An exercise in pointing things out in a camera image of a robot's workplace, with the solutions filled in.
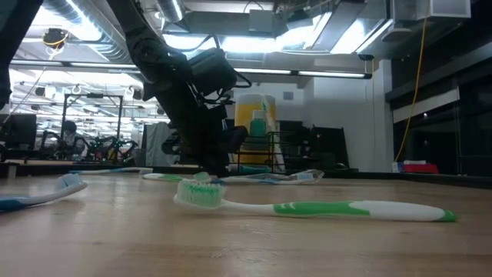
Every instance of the person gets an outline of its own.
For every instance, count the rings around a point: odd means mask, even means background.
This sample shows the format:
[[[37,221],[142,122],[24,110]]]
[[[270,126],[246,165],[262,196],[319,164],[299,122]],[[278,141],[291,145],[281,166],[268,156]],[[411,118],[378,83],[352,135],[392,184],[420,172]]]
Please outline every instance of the person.
[[[63,141],[67,144],[68,147],[73,147],[72,151],[73,154],[82,154],[83,151],[85,150],[85,144],[84,142],[79,139],[77,140],[77,143],[74,145],[75,138],[77,137],[82,137],[77,133],[77,125],[75,122],[72,121],[66,121],[63,125],[64,129],[64,134],[63,134]]]

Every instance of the pipe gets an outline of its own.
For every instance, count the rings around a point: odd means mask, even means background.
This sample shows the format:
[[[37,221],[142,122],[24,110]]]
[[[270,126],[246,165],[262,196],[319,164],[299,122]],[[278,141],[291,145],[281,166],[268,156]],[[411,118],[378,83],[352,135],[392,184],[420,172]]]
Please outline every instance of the pipe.
[[[91,1],[45,0],[43,7],[67,19],[74,25],[93,24],[102,33],[102,37],[97,41],[100,45],[94,44],[90,47],[106,57],[110,62],[131,64],[125,37]]]
[[[157,0],[158,10],[166,22],[176,23],[185,16],[182,0]]]

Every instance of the red object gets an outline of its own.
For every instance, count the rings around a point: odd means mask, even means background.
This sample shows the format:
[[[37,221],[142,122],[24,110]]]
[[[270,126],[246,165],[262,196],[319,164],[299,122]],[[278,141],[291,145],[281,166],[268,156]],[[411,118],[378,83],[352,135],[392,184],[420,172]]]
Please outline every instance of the red object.
[[[437,166],[434,165],[434,164],[426,164],[426,165],[403,165],[403,172],[439,174],[439,171],[437,170]]]

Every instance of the toothbrush handle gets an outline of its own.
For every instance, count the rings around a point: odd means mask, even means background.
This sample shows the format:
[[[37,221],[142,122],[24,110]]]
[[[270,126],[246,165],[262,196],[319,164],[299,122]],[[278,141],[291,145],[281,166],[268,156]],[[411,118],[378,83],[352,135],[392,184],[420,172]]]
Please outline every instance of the toothbrush handle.
[[[276,215],[323,216],[356,215],[372,219],[421,222],[455,222],[456,215],[427,205],[386,201],[291,202],[273,204]]]

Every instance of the wooden table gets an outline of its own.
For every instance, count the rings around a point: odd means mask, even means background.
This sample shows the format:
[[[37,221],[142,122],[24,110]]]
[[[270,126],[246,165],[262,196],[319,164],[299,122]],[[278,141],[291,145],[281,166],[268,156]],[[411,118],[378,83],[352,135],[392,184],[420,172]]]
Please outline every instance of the wooden table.
[[[71,197],[0,214],[0,275],[492,275],[492,191],[403,181],[235,185],[228,199],[389,200],[451,209],[458,223],[190,214],[176,184],[137,175],[85,176]],[[55,177],[2,181],[0,194],[50,192]]]

